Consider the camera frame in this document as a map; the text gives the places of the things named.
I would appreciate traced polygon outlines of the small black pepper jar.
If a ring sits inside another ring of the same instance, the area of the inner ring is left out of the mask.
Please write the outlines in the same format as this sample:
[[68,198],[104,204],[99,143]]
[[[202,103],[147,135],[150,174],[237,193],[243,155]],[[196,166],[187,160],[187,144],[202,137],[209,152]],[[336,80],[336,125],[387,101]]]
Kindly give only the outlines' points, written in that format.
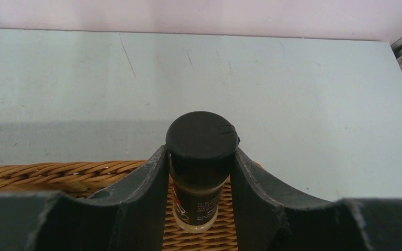
[[171,123],[165,145],[173,180],[172,213],[180,228],[202,233],[212,227],[239,142],[235,127],[213,112],[189,112]]

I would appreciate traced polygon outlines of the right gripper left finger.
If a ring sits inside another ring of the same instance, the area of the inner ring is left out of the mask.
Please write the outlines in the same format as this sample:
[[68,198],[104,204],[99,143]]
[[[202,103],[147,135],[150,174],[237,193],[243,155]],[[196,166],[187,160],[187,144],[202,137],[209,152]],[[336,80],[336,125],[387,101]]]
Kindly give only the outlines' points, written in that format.
[[0,192],[0,250],[161,250],[168,196],[166,147],[88,198]]

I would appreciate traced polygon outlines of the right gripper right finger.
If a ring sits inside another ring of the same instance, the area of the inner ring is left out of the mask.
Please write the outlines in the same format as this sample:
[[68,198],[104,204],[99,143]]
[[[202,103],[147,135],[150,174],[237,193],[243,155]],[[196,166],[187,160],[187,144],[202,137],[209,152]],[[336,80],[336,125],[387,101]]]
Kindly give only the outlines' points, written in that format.
[[402,199],[323,200],[274,177],[242,150],[231,192],[240,250],[402,250]]

